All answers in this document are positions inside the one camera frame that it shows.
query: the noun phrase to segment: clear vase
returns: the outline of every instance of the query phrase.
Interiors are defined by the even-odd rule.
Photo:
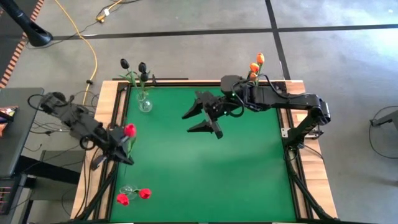
[[[135,192],[136,189],[137,187],[135,186],[125,185],[121,187],[119,191],[121,194],[126,195],[129,200],[133,200],[137,197],[137,193]]]
[[[148,99],[148,93],[141,91],[137,94],[138,107],[142,112],[148,113],[152,109],[152,102]]]

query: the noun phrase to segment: gray floor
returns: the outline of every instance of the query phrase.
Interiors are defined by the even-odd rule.
[[[62,0],[82,29],[94,22],[106,0]],[[272,0],[278,27],[352,26],[398,23],[398,2],[355,0]],[[46,0],[37,22],[54,35],[75,31],[52,0]],[[85,34],[118,34],[197,29],[269,28],[263,0],[142,0],[121,7]],[[304,80],[307,91],[329,103],[332,122],[320,140],[326,171],[338,216],[342,220],[396,223],[398,161],[373,152],[368,142],[369,119],[382,107],[398,105],[398,30],[347,30],[281,33],[290,76]],[[98,73],[92,91],[101,82],[122,73],[119,60],[132,66],[143,61],[157,77],[217,79],[244,75],[258,52],[266,56],[265,72],[281,79],[282,70],[271,33],[222,34],[179,37],[140,37],[90,41],[98,56]],[[9,87],[41,86],[66,95],[85,88],[93,58],[83,41],[67,40],[40,50],[25,49]],[[39,115],[39,121],[47,121]],[[375,147],[398,156],[397,131],[391,125],[373,130]],[[30,136],[28,147],[44,142],[44,148],[63,142],[74,144],[67,134]],[[66,220],[59,202],[34,205],[30,221]]]

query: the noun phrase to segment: green mat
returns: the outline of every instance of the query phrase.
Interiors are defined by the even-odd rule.
[[[224,137],[187,133],[205,119],[182,120],[195,90],[151,88],[150,113],[138,108],[132,91],[126,123],[137,127],[133,166],[119,165],[111,222],[294,221],[276,110],[219,119]],[[129,206],[116,203],[124,185],[149,188],[152,197]]]

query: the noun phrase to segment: black tulip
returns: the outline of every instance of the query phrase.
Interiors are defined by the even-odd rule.
[[[139,77],[141,81],[146,82],[148,81],[148,73],[142,73],[141,76]]]
[[[141,72],[141,73],[147,73],[147,65],[146,65],[144,62],[141,62],[141,63],[138,65],[138,70],[139,70],[139,72]]]
[[[130,67],[129,62],[127,62],[127,60],[124,58],[120,59],[120,65],[124,69],[128,69]]]

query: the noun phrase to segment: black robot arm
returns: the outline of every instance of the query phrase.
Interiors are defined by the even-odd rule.
[[[200,114],[204,111],[207,120],[203,120],[188,132],[214,132],[218,139],[223,132],[217,123],[221,116],[240,117],[247,108],[254,112],[267,111],[271,108],[307,110],[308,116],[296,127],[288,131],[284,144],[297,147],[303,143],[307,135],[315,126],[330,122],[328,105],[314,94],[283,95],[272,85],[255,86],[249,80],[237,75],[227,75],[221,79],[223,96],[214,96],[209,91],[197,91],[193,106],[182,116],[183,119]],[[233,113],[240,108],[240,113]]]
[[[43,112],[50,114],[70,128],[70,135],[80,140],[80,147],[85,150],[99,147],[103,154],[98,156],[90,167],[94,170],[105,159],[133,165],[133,160],[127,155],[127,140],[123,128],[115,126],[113,129],[103,127],[103,123],[95,120],[89,110],[72,103],[73,96],[67,101],[62,93],[47,93],[40,101]]]

